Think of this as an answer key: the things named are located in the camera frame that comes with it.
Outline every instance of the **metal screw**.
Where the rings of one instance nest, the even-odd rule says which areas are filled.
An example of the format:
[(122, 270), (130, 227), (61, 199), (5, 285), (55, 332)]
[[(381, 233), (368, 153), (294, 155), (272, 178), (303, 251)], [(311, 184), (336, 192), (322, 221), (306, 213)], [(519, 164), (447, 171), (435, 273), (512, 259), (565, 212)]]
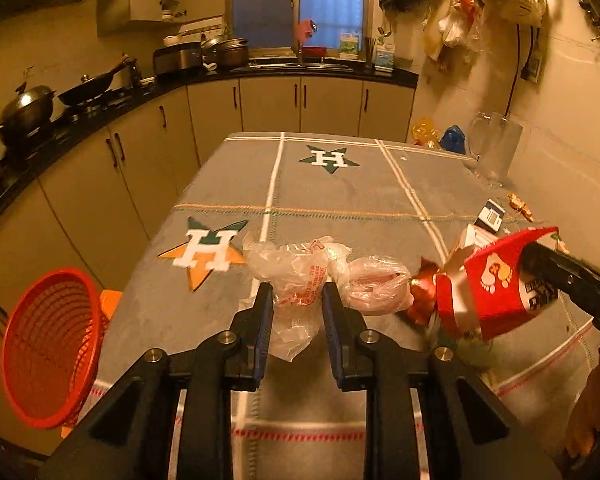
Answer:
[(446, 346), (439, 346), (433, 353), (441, 361), (451, 361), (454, 358), (454, 351)]
[(223, 345), (230, 345), (236, 339), (238, 339), (238, 336), (230, 330), (225, 330), (224, 332), (218, 334), (218, 341)]
[(144, 353), (144, 360), (149, 361), (150, 363), (157, 363), (160, 359), (162, 359), (163, 355), (164, 352), (159, 348), (151, 348)]
[(373, 344), (380, 339), (380, 334), (375, 330), (363, 330), (358, 336), (363, 343)]

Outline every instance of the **frying pan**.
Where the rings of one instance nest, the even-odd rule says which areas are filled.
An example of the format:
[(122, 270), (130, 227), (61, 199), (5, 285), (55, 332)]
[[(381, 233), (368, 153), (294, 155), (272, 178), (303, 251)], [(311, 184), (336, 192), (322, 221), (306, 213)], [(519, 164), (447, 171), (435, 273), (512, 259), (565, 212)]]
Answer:
[(66, 92), (62, 92), (58, 99), (66, 106), (76, 106), (89, 99), (96, 98), (107, 91), (113, 81), (113, 76), (126, 66), (127, 60), (127, 56), (123, 57), (122, 61), (108, 72), (87, 79), (81, 85), (69, 88)]

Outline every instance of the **table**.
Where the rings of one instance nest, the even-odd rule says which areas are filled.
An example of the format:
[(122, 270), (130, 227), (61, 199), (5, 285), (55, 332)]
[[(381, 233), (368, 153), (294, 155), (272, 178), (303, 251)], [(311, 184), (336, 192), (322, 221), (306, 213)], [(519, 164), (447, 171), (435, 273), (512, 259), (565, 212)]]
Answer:
[[(353, 249), (351, 258), (394, 256), (412, 273), (421, 256), (442, 263), (487, 199), (508, 202), (504, 190), (488, 187), (463, 162), (448, 152), (355, 137), (228, 137), (138, 263), (104, 339), (82, 414), (146, 349), (180, 352), (227, 329), (257, 286), (241, 263), (247, 232), (277, 246), (331, 235)], [(500, 234), (529, 226), (506, 209)], [(238, 233), (226, 270), (174, 265), (176, 258), (186, 263), (189, 229), (217, 236), (228, 226)], [(366, 320), (406, 348), (427, 349), (422, 333), (397, 316)], [(599, 344), (590, 317), (567, 298), (494, 341), (491, 387), (548, 451), (559, 449)], [(365, 394), (337, 389), (320, 332), (293, 362), (270, 357), (257, 392), (233, 393), (235, 477), (362, 478), (364, 420)]]

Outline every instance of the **window frame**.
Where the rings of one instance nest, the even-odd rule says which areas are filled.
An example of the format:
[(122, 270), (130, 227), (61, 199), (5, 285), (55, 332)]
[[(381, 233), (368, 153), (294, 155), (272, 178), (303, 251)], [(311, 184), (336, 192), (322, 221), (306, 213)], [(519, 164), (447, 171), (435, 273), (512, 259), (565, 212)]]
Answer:
[[(294, 13), (294, 23), (297, 23), (300, 19), (300, 0), (294, 0), (293, 4), (293, 13)], [(225, 5), (225, 17), (224, 17), (226, 26), (229, 30), (233, 30), (233, 20), (234, 20), (234, 0), (226, 0)], [(372, 32), (372, 22), (373, 22), (373, 9), (372, 9), (372, 0), (365, 0), (364, 6), (362, 10), (362, 31), (363, 37), (373, 37)], [(279, 46), (272, 48), (250, 48), (249, 55), (250, 57), (271, 57), (271, 56), (294, 56), (294, 49), (298, 49), (299, 43), (298, 38), (296, 37), (296, 30), (294, 29), (294, 46)], [(327, 50), (328, 57), (338, 57), (337, 49), (328, 49)], [(363, 52), (360, 49), (358, 53), (358, 58), (362, 59)]]

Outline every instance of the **black countertop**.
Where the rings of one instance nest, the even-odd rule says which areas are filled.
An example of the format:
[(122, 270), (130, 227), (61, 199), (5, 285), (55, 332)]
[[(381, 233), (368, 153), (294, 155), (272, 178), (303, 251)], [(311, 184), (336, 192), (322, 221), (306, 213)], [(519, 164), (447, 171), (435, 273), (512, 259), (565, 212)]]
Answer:
[[(276, 60), (276, 64), (284, 63), (284, 59)], [(243, 67), (226, 72), (201, 72), (189, 74), (168, 80), (161, 80), (141, 89), (130, 92), (128, 98), (117, 106), (111, 106), (97, 114), (82, 118), (72, 123), (66, 117), (60, 117), (52, 123), (52, 137), (29, 159), (27, 169), (23, 173), (9, 179), (10, 184), (0, 195), (0, 215), (6, 211), (8, 206), (16, 200), (18, 195), (31, 184), (40, 174), (49, 168), (56, 160), (77, 146), (82, 140), (97, 132), (118, 117), (138, 108), (139, 106), (167, 94), (181, 86), (217, 81), (224, 79), (243, 77), (266, 77), (266, 76), (326, 76), (346, 79), (357, 79), (364, 81), (381, 82), (416, 88), (418, 75), (407, 70), (394, 69), (392, 72), (373, 71), (364, 69), (363, 64), (357, 61), (347, 62), (345, 60), (332, 60), (339, 64), (346, 64), (343, 68), (324, 68), (316, 66), (268, 66), (267, 63), (259, 64), (257, 67)]]

